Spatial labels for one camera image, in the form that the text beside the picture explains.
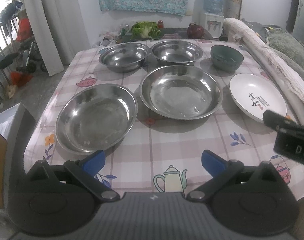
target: concrete floor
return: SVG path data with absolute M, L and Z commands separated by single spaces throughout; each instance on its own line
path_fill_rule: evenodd
M 51 77 L 49 77 L 48 73 L 42 72 L 38 68 L 33 73 L 33 78 L 27 84 L 18 88 L 18 91 L 11 99 L 3 101 L 4 106 L 0 112 L 18 103 L 23 103 L 36 119 L 36 122 L 38 122 L 67 68 L 68 66 L 65 66 L 62 72 Z

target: lettuce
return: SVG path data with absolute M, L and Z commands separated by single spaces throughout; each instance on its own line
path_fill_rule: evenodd
M 131 39 L 158 39 L 161 36 L 161 31 L 158 29 L 156 22 L 137 22 L 131 28 Z

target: white curtain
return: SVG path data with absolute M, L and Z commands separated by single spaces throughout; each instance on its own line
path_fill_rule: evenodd
M 78 0 L 23 0 L 45 66 L 52 76 L 90 48 Z

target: white ceramic dish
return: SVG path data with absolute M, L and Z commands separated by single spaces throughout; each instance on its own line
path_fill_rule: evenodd
M 249 117 L 263 123 L 269 109 L 286 116 L 286 103 L 280 92 L 268 81 L 253 74 L 237 74 L 229 84 L 233 101 Z

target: checkered tablecloth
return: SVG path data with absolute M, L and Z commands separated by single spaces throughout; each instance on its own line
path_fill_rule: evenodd
M 124 140 L 105 151 L 105 162 L 100 164 L 101 170 L 96 179 L 121 195 L 126 191 L 158 192 L 164 188 L 167 191 L 171 187 L 178 187 L 178 190 L 181 187 L 187 194 L 212 178 L 201 165 L 201 154 L 205 149 L 209 149 L 226 160 L 238 159 L 245 165 L 258 165 L 261 161 L 271 160 L 276 168 L 287 168 L 287 172 L 283 173 L 284 180 L 289 183 L 295 197 L 302 198 L 304 166 L 287 158 L 275 156 L 273 146 L 276 133 L 247 117 L 236 106 L 228 89 L 233 74 L 218 71 L 212 66 L 211 46 L 224 44 L 244 55 L 243 64 L 236 74 L 253 73 L 269 80 L 265 72 L 238 44 L 190 41 L 204 51 L 204 57 L 198 60 L 195 66 L 211 74 L 223 88 L 223 103 L 215 114 L 208 119 L 194 121 L 177 121 L 161 117 L 143 104 L 138 89 L 142 78 L 158 66 L 153 57 L 148 57 L 143 68 L 119 74 L 99 63 L 100 54 L 108 47 L 80 51 L 62 77 L 28 143 L 24 154 L 25 171 L 29 171 L 40 159 L 47 160 L 51 165 L 63 164 L 69 159 L 80 159 L 80 156 L 66 152 L 56 141 L 54 134 L 58 114 L 71 97 L 86 88 L 82 88 L 80 84 L 115 83 L 127 87 L 134 93 L 139 110 L 137 120 Z M 152 46 L 156 42 L 142 43 Z M 163 180 L 157 178 L 160 177 L 157 175 L 164 176 L 164 172 L 171 165 L 180 171 L 181 177 L 185 173 L 187 183 L 170 185 L 171 180 L 168 179 L 168 184 L 164 186 Z

